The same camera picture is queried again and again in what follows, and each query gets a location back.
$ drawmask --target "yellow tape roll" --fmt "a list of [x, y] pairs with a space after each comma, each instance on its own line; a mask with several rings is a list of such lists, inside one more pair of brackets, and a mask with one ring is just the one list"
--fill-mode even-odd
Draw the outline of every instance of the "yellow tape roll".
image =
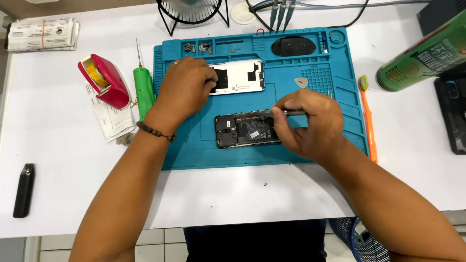
[[86, 71], [89, 73], [90, 77], [101, 86], [109, 85], [109, 82], [103, 75], [99, 72], [99, 69], [96, 66], [96, 63], [91, 63], [86, 67]]

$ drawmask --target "desk fan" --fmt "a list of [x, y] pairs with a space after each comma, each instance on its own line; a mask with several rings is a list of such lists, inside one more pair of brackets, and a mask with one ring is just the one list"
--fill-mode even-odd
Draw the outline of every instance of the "desk fan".
[[[158, 11], [170, 36], [173, 36], [173, 31], [178, 22], [190, 25], [200, 24], [211, 19], [217, 12], [226, 25], [230, 27], [227, 0], [225, 0], [226, 19], [219, 12], [222, 0], [157, 0], [157, 3]], [[171, 30], [168, 28], [162, 11], [175, 21]]]

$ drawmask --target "green spray can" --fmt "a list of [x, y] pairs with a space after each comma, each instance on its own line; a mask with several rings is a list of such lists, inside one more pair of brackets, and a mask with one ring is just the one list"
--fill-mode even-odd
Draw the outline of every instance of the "green spray can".
[[400, 91], [466, 62], [466, 10], [377, 71], [378, 84]]

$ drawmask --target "black device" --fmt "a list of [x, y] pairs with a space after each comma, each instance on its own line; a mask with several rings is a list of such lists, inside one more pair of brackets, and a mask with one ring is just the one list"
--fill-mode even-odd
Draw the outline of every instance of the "black device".
[[435, 91], [452, 151], [466, 155], [466, 77], [435, 80]]
[[32, 189], [34, 187], [34, 164], [25, 164], [21, 171], [16, 201], [14, 203], [13, 217], [24, 218], [29, 214], [31, 207]]
[[279, 143], [274, 118], [259, 110], [215, 117], [215, 134], [218, 148]]
[[466, 0], [433, 0], [418, 13], [422, 35], [426, 36], [466, 9]]

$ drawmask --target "red tape dispenser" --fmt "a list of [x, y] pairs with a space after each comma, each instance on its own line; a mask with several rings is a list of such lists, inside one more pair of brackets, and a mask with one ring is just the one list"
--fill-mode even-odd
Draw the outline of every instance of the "red tape dispenser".
[[98, 93], [97, 98], [116, 109], [130, 103], [128, 90], [112, 62], [92, 54], [80, 61], [78, 68]]

